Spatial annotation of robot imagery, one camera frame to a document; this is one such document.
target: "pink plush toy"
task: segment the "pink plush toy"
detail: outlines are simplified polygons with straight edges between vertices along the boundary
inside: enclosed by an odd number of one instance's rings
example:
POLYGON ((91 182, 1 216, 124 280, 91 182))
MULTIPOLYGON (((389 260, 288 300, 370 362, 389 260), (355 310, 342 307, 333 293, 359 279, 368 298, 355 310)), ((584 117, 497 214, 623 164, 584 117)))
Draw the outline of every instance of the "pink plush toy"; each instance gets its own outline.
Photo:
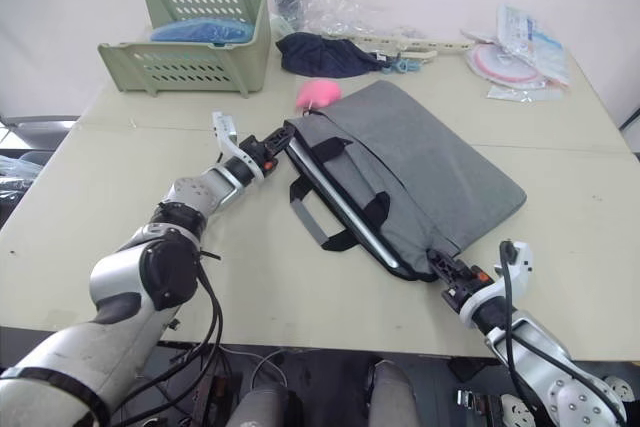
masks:
POLYGON ((310 80, 300 87, 296 99, 296 109, 322 109, 342 97, 337 82, 326 79, 310 80))

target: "black joint cover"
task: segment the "black joint cover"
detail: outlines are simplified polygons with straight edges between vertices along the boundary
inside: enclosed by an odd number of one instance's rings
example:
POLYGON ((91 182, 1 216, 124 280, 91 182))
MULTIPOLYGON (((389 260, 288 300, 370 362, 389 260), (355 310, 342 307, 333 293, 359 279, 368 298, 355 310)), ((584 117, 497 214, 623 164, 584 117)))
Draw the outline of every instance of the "black joint cover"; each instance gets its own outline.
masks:
POLYGON ((253 180, 253 172, 251 169, 238 157, 231 157, 224 164, 225 168, 233 175, 238 182, 240 182, 245 187, 251 183, 253 180))
POLYGON ((197 239, 200 239, 207 226, 207 219, 200 212, 180 202, 158 204, 151 222, 178 225, 187 229, 197 239))
POLYGON ((199 256, 181 239, 161 239, 149 244, 142 255, 140 277, 156 310, 187 302, 198 287, 199 256))
POLYGON ((494 297, 478 307, 472 319, 480 329, 480 332, 487 335, 495 327, 505 328, 507 309, 511 309, 513 312, 516 310, 514 307, 507 305, 504 297, 494 297))

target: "gray laptop bag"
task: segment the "gray laptop bag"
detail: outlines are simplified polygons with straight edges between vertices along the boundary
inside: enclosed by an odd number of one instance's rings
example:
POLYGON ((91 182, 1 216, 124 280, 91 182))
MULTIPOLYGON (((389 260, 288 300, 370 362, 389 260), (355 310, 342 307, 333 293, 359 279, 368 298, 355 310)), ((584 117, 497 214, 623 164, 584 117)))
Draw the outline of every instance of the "gray laptop bag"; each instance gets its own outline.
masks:
POLYGON ((325 250, 364 246, 389 272, 435 280, 427 250, 455 256, 513 214, 524 191, 395 85, 379 81, 291 119, 291 204, 325 250), (310 191, 344 224, 324 234, 310 191))

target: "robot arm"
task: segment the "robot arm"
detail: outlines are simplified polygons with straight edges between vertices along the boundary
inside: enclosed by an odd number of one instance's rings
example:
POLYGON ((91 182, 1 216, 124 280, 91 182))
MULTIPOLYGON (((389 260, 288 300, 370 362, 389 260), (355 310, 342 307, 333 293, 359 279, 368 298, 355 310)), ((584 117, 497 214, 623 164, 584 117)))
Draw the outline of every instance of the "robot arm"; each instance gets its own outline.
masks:
MULTIPOLYGON (((518 297, 524 293, 533 272, 533 256, 523 242, 509 242, 506 247, 512 293, 518 297)), ((477 327, 484 334, 487 347, 507 368, 506 319, 507 310, 511 309, 515 375, 535 392, 555 425, 615 426, 626 421, 623 404, 609 386, 578 368, 551 333, 506 301, 504 277, 494 282, 475 265, 468 267, 437 251, 428 254, 434 271, 448 285, 442 293, 444 300, 465 325, 477 327)), ((496 268, 505 274, 502 265, 496 268)))
POLYGON ((180 306, 197 289, 207 219, 263 180, 288 142, 279 129, 240 147, 231 118, 214 114, 224 163, 174 182, 150 222, 90 278, 96 317, 59 331, 0 377, 0 425, 106 426, 180 306))

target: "blue item in basket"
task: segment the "blue item in basket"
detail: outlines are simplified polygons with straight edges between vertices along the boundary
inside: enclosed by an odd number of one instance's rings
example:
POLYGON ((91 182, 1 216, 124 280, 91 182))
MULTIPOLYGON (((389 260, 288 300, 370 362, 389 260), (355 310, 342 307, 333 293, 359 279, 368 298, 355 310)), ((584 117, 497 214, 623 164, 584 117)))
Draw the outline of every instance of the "blue item in basket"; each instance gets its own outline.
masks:
POLYGON ((235 19, 198 17, 154 29, 151 40, 159 42, 210 42, 244 44, 253 38, 254 26, 235 19))

